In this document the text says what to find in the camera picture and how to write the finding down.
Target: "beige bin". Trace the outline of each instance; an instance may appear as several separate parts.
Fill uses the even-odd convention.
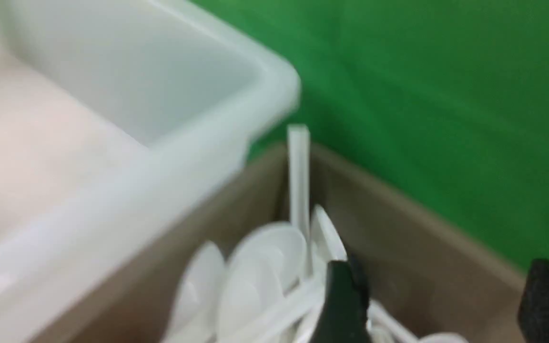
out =
[[[279,145],[33,341],[157,343],[194,250],[212,240],[228,254],[253,228],[286,219],[287,189]],[[311,201],[363,262],[372,296],[418,336],[523,342],[523,276],[457,228],[320,146],[312,147]]]

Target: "green wall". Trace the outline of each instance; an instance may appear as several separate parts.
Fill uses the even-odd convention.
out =
[[[527,268],[549,257],[549,1],[196,0],[286,57],[315,141]]]

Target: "spoon handle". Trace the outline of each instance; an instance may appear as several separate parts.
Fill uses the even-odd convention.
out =
[[[304,125],[290,125],[287,128],[289,149],[289,219],[298,228],[307,242],[305,268],[302,280],[312,275],[311,229],[310,229],[310,150],[311,133]]]

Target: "plastic spoon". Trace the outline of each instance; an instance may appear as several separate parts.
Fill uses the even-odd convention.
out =
[[[419,343],[467,343],[467,340],[456,333],[435,333],[420,339]]]
[[[309,223],[310,196],[310,154],[311,133],[304,125],[287,127],[287,142],[289,149],[289,218],[293,226],[305,236],[308,253],[303,267],[301,279],[312,275],[311,229]]]
[[[217,343],[268,343],[322,302],[324,296],[325,287],[320,278],[306,280],[235,335]]]
[[[181,278],[168,325],[169,333],[181,330],[205,306],[215,302],[225,271],[224,257],[215,243],[207,242],[196,251]]]
[[[370,300],[370,308],[368,308],[368,318],[376,323],[381,324],[391,332],[401,343],[418,343],[416,337],[410,330],[401,325],[387,310],[383,308],[379,302]]]

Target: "white utensil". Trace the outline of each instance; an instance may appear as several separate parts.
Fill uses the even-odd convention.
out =
[[[373,326],[368,332],[372,343],[395,343],[391,333],[380,325]]]
[[[242,239],[230,258],[230,266],[262,256],[281,280],[283,291],[296,284],[306,259],[306,241],[290,223],[270,223]]]
[[[378,323],[384,326],[401,343],[418,343],[418,337],[401,325],[387,312],[387,310],[385,310],[385,308],[383,308],[381,304],[379,304],[379,302],[375,300],[370,300],[368,319],[370,319],[373,323]]]
[[[268,343],[294,325],[325,298],[320,278],[311,278],[291,291],[282,302],[268,309],[234,336],[217,343]]]
[[[305,241],[311,241],[309,223],[310,154],[311,133],[305,125],[290,125],[287,127],[287,144],[289,149],[289,218],[293,226],[305,236]],[[307,247],[307,262],[303,267],[301,278],[312,275],[311,247]]]
[[[224,257],[215,243],[207,242],[196,251],[181,277],[168,332],[180,330],[216,302],[225,271]]]
[[[419,343],[468,343],[467,340],[456,333],[435,333],[420,339]]]
[[[311,239],[316,244],[316,254],[324,261],[346,261],[346,249],[334,224],[320,205],[315,205],[311,220]]]
[[[283,299],[281,283],[268,261],[259,256],[240,261],[231,269],[223,286],[217,337],[226,339],[235,335]],[[269,343],[279,343],[279,337],[271,337]]]
[[[296,331],[296,336],[294,337],[293,343],[308,343],[311,340],[313,333],[316,329],[316,324],[319,322],[319,317],[321,316],[321,310],[323,309],[323,300],[313,307],[311,312],[305,315],[300,321],[298,330]]]
[[[192,320],[162,343],[207,343],[215,337],[216,303],[204,306]]]

